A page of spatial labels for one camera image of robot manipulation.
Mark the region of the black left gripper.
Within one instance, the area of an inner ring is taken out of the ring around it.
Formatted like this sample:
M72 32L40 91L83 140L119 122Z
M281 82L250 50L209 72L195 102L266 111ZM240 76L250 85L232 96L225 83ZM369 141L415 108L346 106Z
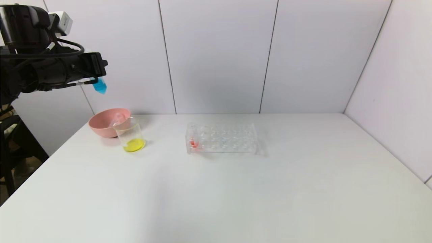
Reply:
M71 57L62 57L66 67L66 82L75 82L85 78L97 80L106 75L108 62L99 52L88 52Z

